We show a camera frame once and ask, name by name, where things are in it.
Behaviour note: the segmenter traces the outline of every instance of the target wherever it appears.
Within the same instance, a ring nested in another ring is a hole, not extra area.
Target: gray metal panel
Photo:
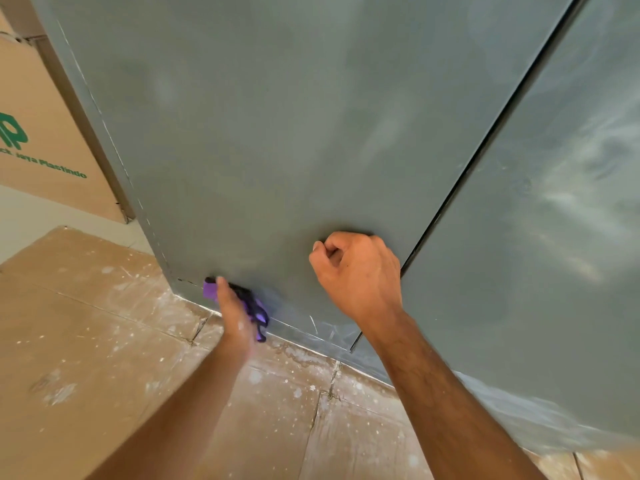
[[[403,280],[486,404],[568,449],[640,437],[639,39],[640,0],[588,0]]]
[[[34,1],[173,277],[348,347],[311,244],[371,230],[406,258],[570,0]]]

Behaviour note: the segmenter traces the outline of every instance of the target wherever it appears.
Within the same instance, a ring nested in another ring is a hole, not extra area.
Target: person's left hand
[[[244,304],[236,296],[229,283],[221,276],[216,278],[218,285],[218,304],[225,323],[225,332],[220,339],[220,345],[228,345],[244,355],[247,360],[255,347],[256,325],[251,323],[244,311]]]

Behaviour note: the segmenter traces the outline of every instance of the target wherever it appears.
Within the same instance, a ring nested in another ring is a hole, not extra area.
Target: shiny metal surface
[[[312,243],[372,231],[406,258],[569,2],[36,1],[169,273],[347,348]]]
[[[565,411],[519,410],[567,448],[640,437],[639,39],[640,0],[587,1],[403,280],[452,368]]]

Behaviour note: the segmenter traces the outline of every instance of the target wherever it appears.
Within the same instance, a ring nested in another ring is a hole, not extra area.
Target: person's right hand
[[[403,311],[400,261],[377,235],[334,232],[314,243],[309,262],[334,304],[361,329]]]

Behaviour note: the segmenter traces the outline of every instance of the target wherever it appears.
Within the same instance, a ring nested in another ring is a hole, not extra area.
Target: tiled floor
[[[92,235],[41,239],[60,225]],[[0,243],[0,477],[80,479],[215,346],[220,320],[170,293],[136,224],[0,187]],[[639,458],[532,455],[553,480],[637,479]],[[272,337],[196,474],[229,477],[432,478],[392,388]]]

